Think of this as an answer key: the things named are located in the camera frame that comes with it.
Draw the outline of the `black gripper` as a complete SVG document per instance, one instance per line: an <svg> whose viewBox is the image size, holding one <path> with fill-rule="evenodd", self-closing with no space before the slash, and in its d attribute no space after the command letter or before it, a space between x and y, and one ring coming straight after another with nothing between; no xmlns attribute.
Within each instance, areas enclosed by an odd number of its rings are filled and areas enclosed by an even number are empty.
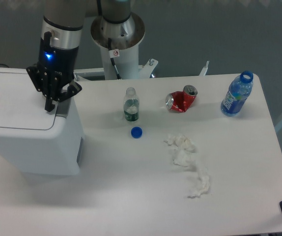
<svg viewBox="0 0 282 236"><path fill-rule="evenodd" d="M27 67L26 71L36 90L42 92L46 98L45 110L51 112L55 108L55 102L63 102L82 90L81 85L73 80L79 47L62 49L51 46L53 33L49 31L43 37L40 41L38 62ZM66 90L60 87L61 76L64 80L72 80Z"/></svg>

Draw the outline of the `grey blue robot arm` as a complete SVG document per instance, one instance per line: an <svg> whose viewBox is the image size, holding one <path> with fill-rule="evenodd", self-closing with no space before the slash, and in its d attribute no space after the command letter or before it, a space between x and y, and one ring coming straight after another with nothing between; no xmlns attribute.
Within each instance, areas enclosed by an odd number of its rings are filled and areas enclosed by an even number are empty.
<svg viewBox="0 0 282 236"><path fill-rule="evenodd" d="M36 90L45 97L45 110L78 94L74 66L85 18L98 16L108 48L129 40L135 23L128 0L47 0L42 23L38 62L26 68Z"/></svg>

